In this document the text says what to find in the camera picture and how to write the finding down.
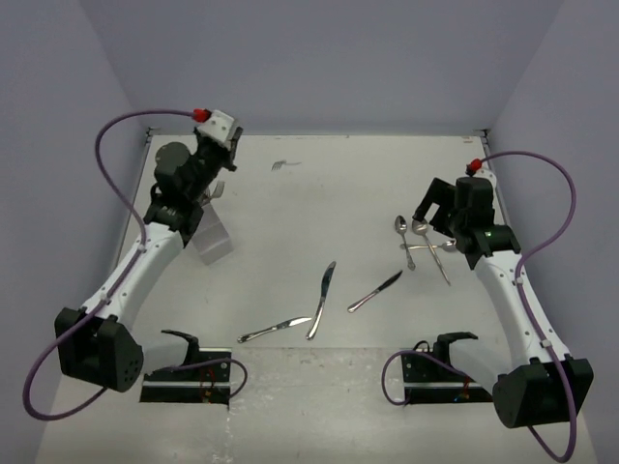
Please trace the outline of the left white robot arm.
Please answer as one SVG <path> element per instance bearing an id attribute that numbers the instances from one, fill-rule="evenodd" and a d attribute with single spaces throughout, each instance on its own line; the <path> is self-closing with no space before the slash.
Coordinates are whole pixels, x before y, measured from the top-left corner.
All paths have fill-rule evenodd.
<path id="1" fill-rule="evenodd" d="M 225 137 L 194 129 L 194 151 L 181 142 L 156 153 L 150 205 L 130 251 L 98 294 L 79 309 L 64 308 L 54 321 L 64 375 L 116 392 L 126 392 L 142 374 L 170 371 L 181 380 L 203 365 L 195 336 L 163 330 L 146 343 L 135 340 L 136 316 L 163 271 L 187 246 L 203 217 L 209 185 L 222 169 L 235 171 L 243 130 Z"/>

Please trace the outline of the steel fork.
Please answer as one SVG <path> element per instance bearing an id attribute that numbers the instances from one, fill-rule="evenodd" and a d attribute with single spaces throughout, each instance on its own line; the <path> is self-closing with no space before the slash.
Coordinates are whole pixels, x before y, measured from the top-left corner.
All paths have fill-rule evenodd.
<path id="1" fill-rule="evenodd" d="M 283 160 L 279 160 L 279 161 L 274 162 L 272 164 L 271 170 L 272 171 L 277 171 L 277 170 L 280 170 L 280 169 L 282 169 L 283 167 L 286 167 L 286 166 L 290 167 L 290 166 L 296 166 L 296 165 L 300 165 L 300 164 L 301 164 L 300 161 L 289 162 L 289 161 L 283 159 Z"/>
<path id="2" fill-rule="evenodd" d="M 212 188 L 208 189 L 207 198 L 209 200 L 220 198 L 225 188 L 225 181 L 216 181 Z"/>

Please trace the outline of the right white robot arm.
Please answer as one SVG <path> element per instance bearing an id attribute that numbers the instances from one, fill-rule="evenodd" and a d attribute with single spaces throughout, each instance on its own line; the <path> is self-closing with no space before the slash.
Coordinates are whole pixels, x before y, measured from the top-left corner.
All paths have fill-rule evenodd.
<path id="1" fill-rule="evenodd" d="M 508 428 L 567 422 L 575 416 L 594 379 L 591 364 L 576 359 L 553 330 L 520 264 L 513 229 L 495 223 L 494 186 L 484 178 L 435 178 L 413 215 L 453 238 L 470 270 L 483 284 L 506 336 L 503 359 L 472 333 L 459 333 L 431 356 L 433 372 L 452 380 L 463 373 L 492 398 Z"/>

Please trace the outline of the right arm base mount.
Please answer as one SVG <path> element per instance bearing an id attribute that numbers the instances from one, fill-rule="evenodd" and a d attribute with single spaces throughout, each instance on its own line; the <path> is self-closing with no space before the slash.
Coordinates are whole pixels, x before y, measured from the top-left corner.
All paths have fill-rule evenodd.
<path id="1" fill-rule="evenodd" d="M 417 404 L 490 403 L 491 395 L 470 377 L 451 364 L 450 348 L 462 340 L 478 340 L 470 332 L 442 333 L 430 344 L 419 341 L 414 347 L 401 349 L 383 364 L 380 386 L 385 399 L 394 406 Z M 392 398 L 387 390 L 387 371 L 393 361 L 400 360 L 403 399 Z"/>

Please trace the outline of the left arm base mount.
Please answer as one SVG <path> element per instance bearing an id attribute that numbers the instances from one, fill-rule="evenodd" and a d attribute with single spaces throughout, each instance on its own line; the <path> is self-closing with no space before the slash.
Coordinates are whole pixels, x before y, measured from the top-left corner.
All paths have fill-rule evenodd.
<path id="1" fill-rule="evenodd" d="M 228 406 L 249 380 L 228 348 L 203 348 L 192 334 L 163 330 L 144 352 L 141 403 Z"/>

